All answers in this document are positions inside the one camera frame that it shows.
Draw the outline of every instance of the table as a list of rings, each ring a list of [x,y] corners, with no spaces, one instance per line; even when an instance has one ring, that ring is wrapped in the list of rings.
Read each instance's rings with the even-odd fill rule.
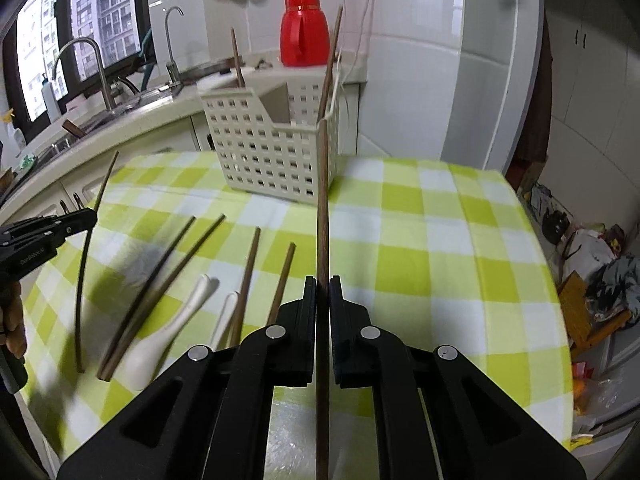
[[[495,172],[423,160],[349,158],[330,190],[330,268],[344,297],[407,344],[456,346],[556,439],[572,422],[570,358],[545,258],[529,221]],[[236,290],[259,224],[262,237],[243,335],[264,325],[290,242],[297,250],[284,301],[315,273],[316,209],[236,192],[215,153],[132,160],[110,180],[86,267],[82,325],[87,372],[74,366],[72,325],[84,235],[42,268],[25,301],[30,380],[24,396],[61,457],[134,396],[95,378],[117,323],[186,218],[197,220],[167,274],[220,215],[225,222],[183,270],[139,333],[160,328],[205,272],[220,288],[176,338],[168,366],[206,344],[227,293]],[[315,388],[277,388],[265,478],[311,479]],[[375,478],[370,391],[332,388],[334,478]]]

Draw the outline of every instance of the window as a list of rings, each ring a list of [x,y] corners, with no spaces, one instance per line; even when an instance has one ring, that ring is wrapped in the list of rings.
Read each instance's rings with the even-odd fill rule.
[[[99,90],[97,57],[86,43],[66,51],[52,79],[60,47],[69,40],[93,38],[113,79],[131,73],[133,57],[149,28],[146,0],[27,0],[2,44],[4,80],[16,127],[31,140],[48,124],[43,75],[52,81],[61,105]]]

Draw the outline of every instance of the yellow object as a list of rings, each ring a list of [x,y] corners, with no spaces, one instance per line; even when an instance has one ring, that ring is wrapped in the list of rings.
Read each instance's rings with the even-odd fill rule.
[[[574,449],[579,448],[580,446],[586,446],[593,442],[593,437],[589,436],[579,436],[578,438],[572,438],[569,442],[569,451],[573,451]]]
[[[7,112],[2,116],[2,120],[3,120],[5,123],[10,123],[10,122],[13,120],[13,118],[14,118],[14,117],[15,117],[15,115],[14,115],[14,109],[13,109],[13,108],[11,108],[11,109],[9,109],[9,110],[8,110],[8,111],[7,111]]]

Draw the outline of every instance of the silver screw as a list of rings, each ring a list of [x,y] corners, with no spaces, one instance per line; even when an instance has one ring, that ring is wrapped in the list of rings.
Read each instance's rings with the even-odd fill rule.
[[[438,348],[438,356],[441,359],[445,359],[447,361],[453,361],[456,357],[458,357],[458,351],[453,348],[453,346],[444,345]]]
[[[270,327],[267,327],[267,330],[264,331],[264,334],[269,339],[280,339],[286,333],[287,333],[287,330],[280,325],[271,325]]]
[[[380,329],[377,326],[364,326],[360,330],[360,335],[364,339],[378,339],[380,337]]]
[[[203,345],[192,346],[187,352],[187,357],[192,361],[202,361],[207,355],[209,355],[209,349]]]

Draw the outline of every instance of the red jug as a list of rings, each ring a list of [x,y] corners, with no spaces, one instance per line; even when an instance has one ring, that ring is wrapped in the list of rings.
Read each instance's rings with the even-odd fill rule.
[[[280,59],[284,66],[324,65],[329,57],[329,27],[320,0],[284,0]]]

